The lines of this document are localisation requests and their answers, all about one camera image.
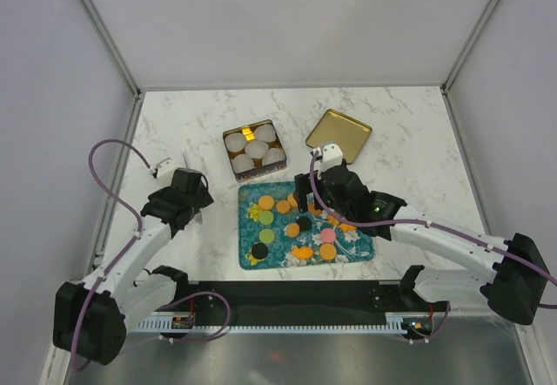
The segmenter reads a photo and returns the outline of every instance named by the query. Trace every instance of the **metal floor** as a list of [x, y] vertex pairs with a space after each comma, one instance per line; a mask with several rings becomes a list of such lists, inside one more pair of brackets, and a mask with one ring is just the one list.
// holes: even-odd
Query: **metal floor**
[[[131, 334], [128, 345], [145, 334]], [[513, 325], [449, 318], [429, 344], [381, 335], [229, 334], [208, 343], [156, 341], [70, 384], [513, 385], [532, 380]]]

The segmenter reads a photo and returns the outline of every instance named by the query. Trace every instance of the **tray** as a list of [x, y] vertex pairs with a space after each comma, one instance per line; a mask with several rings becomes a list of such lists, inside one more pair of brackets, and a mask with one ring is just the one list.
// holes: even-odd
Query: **tray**
[[234, 168], [232, 167], [232, 160], [235, 157], [237, 157], [239, 154], [243, 154], [245, 150], [241, 150], [239, 152], [229, 152], [225, 146], [226, 154], [228, 155], [228, 159], [230, 162], [230, 167], [232, 169], [232, 172], [234, 173], [234, 177], [236, 178], [237, 182], [245, 182], [249, 179], [257, 178], [259, 176], [277, 172], [279, 170], [286, 168], [286, 161], [288, 160], [288, 157], [286, 156], [285, 148], [282, 146], [282, 143], [280, 142], [279, 134], [277, 133], [277, 128], [275, 127], [274, 123], [270, 119], [259, 121], [254, 124], [240, 126], [239, 128], [234, 128], [233, 130], [228, 130], [223, 132], [223, 143], [225, 142], [226, 137], [230, 134], [233, 134], [234, 132], [243, 134], [249, 143], [255, 139], [253, 135], [255, 130], [257, 130], [257, 128], [260, 127], [261, 125], [265, 125], [265, 124], [272, 125], [277, 135], [277, 139], [267, 143], [269, 145], [269, 148], [279, 148], [284, 152], [285, 158], [283, 160], [280, 160], [276, 163], [271, 163], [269, 165], [263, 165], [262, 160], [254, 159], [253, 161], [255, 164], [255, 168], [248, 170], [246, 172], [236, 173], [234, 171]]
[[[258, 220], [250, 218], [250, 210], [258, 204], [259, 198], [270, 195], [277, 204], [286, 199], [295, 189], [294, 182], [258, 183], [244, 185], [238, 189], [238, 258], [240, 266], [245, 270], [258, 270], [280, 267], [305, 267], [330, 263], [350, 263], [354, 261], [370, 260], [375, 255], [372, 238], [358, 231], [347, 230], [344, 232], [338, 224], [325, 211], [319, 215], [311, 213], [300, 214], [298, 208], [293, 207], [287, 214], [279, 213], [274, 207], [271, 211], [274, 220], [270, 225], [263, 225]], [[297, 221], [300, 217], [307, 217], [312, 221], [312, 228], [301, 233], [295, 239], [286, 235], [286, 227]], [[268, 254], [262, 260], [255, 259], [252, 248], [260, 243], [259, 234], [263, 229], [271, 229], [274, 241], [266, 245]], [[335, 231], [337, 238], [334, 241], [336, 256], [325, 260], [320, 255], [324, 241], [320, 233], [326, 228]], [[294, 255], [294, 247], [310, 247], [312, 256], [299, 259]]]
[[344, 153], [346, 163], [351, 164], [371, 133], [371, 126], [339, 111], [328, 109], [305, 139], [305, 143], [312, 148], [324, 143], [335, 143]]

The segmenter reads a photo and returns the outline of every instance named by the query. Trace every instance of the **black disc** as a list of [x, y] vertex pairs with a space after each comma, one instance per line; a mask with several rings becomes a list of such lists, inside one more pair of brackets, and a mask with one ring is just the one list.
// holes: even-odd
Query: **black disc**
[[307, 217], [300, 217], [296, 221], [296, 224], [299, 225], [299, 231], [310, 231], [312, 229], [312, 221]]
[[252, 247], [252, 256], [257, 260], [262, 260], [269, 254], [269, 249], [263, 243], [258, 243]]

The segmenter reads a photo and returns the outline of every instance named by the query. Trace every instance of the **teal tray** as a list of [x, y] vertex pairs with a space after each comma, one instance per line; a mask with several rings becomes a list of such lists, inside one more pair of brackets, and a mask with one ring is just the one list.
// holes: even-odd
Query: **teal tray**
[[[288, 214], [281, 214], [272, 209], [274, 221], [264, 226], [258, 220], [250, 218], [250, 209], [257, 205], [259, 198], [270, 195], [275, 204], [294, 192], [294, 182], [258, 183], [244, 185], [238, 189], [238, 257], [240, 266], [245, 270], [271, 269], [280, 267], [305, 267], [330, 263], [350, 263], [354, 261], [370, 260], [375, 255], [371, 237], [352, 230], [344, 233], [339, 226], [332, 224], [327, 212], [314, 216], [310, 213], [300, 214], [298, 208], [293, 208]], [[306, 216], [312, 221], [312, 229], [301, 233], [292, 239], [286, 235], [285, 229], [291, 222]], [[275, 240], [267, 245], [268, 254], [263, 260], [252, 256], [252, 247], [259, 243], [259, 233], [264, 228], [270, 228], [275, 234]], [[324, 260], [319, 256], [319, 248], [323, 244], [320, 233], [325, 228], [332, 228], [337, 234], [334, 246], [337, 256], [334, 260]], [[298, 259], [292, 255], [294, 247], [310, 247], [313, 256], [310, 259]]]

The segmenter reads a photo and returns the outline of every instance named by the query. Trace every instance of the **pink disc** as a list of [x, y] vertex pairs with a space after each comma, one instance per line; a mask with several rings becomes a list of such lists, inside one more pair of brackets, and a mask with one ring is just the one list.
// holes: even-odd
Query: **pink disc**
[[337, 238], [337, 234], [334, 232], [332, 228], [326, 228], [321, 232], [321, 239], [325, 243], [334, 243]]

